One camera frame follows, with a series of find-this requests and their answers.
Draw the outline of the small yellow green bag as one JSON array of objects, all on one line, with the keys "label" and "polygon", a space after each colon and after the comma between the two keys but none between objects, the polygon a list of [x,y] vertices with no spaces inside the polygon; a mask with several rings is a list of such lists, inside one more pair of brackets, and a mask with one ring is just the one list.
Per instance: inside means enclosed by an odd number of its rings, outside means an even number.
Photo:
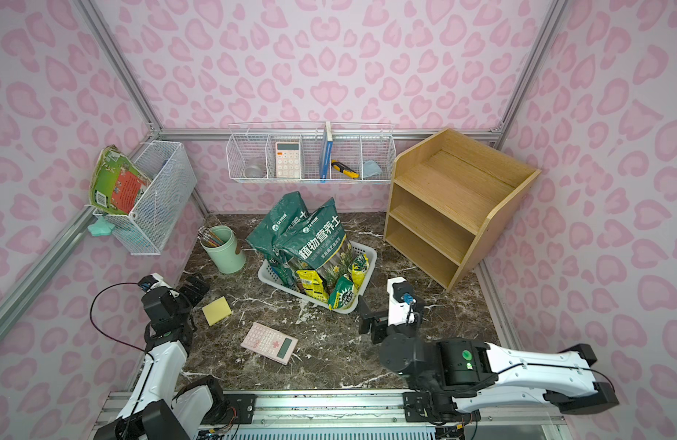
[{"label": "small yellow green bag", "polygon": [[360,253],[351,264],[351,281],[356,290],[362,288],[368,269],[370,269],[369,259],[365,254]]},{"label": "small yellow green bag", "polygon": [[356,288],[351,278],[345,274],[338,278],[329,295],[329,309],[333,311],[350,308],[356,297]]},{"label": "small yellow green bag", "polygon": [[307,296],[323,304],[329,303],[329,294],[324,287],[324,281],[316,271],[300,269],[296,274]]}]

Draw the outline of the dark green soil bag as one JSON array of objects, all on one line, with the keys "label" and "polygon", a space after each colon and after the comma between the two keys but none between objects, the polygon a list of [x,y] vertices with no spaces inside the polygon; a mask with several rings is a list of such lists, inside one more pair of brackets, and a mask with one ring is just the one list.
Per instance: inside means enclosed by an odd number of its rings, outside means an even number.
[{"label": "dark green soil bag", "polygon": [[334,198],[281,234],[274,250],[294,272],[316,271],[327,294],[339,278],[350,274],[355,260]]},{"label": "dark green soil bag", "polygon": [[308,217],[308,210],[300,192],[289,192],[281,198],[247,238],[250,246],[265,257],[271,271],[285,286],[294,283],[294,275],[286,258],[276,249],[275,242],[288,229],[306,217]]}]

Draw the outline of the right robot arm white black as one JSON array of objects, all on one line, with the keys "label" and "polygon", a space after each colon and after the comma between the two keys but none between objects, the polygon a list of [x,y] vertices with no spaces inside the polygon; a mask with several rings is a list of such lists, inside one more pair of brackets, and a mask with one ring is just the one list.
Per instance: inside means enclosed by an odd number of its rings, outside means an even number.
[{"label": "right robot arm white black", "polygon": [[597,357],[588,344],[549,354],[468,338],[426,341],[417,334],[420,303],[393,308],[400,313],[395,323],[360,301],[359,332],[379,346],[381,365],[408,386],[408,423],[475,423],[481,409],[507,405],[550,404],[564,415],[592,415],[619,404],[615,386],[594,369]]}]

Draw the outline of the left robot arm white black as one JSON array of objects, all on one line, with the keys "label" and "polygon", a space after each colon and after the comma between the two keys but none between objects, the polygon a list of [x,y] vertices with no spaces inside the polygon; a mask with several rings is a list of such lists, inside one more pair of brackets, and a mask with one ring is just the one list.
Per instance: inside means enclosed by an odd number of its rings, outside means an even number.
[{"label": "left robot arm white black", "polygon": [[202,425],[233,421],[236,413],[219,381],[206,375],[177,392],[175,384],[193,342],[193,308],[209,292],[193,274],[175,288],[153,273],[137,282],[142,290],[144,328],[142,372],[116,419],[95,432],[96,439],[194,439]]}]

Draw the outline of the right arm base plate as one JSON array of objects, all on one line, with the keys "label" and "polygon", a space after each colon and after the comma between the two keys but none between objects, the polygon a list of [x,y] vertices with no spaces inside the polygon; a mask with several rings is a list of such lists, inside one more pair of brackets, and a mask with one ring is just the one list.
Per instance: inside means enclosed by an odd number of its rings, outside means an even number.
[{"label": "right arm base plate", "polygon": [[481,421],[479,410],[458,412],[450,397],[433,397],[428,392],[404,392],[402,394],[405,419],[408,423],[431,423],[468,425]]}]

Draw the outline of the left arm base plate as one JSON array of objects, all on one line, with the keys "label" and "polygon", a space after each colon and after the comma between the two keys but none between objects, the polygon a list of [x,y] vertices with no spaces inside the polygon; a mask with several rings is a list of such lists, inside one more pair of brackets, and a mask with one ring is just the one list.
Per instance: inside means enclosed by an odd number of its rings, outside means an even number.
[{"label": "left arm base plate", "polygon": [[202,425],[250,425],[254,418],[257,395],[251,393],[213,396],[211,409],[202,419]]}]

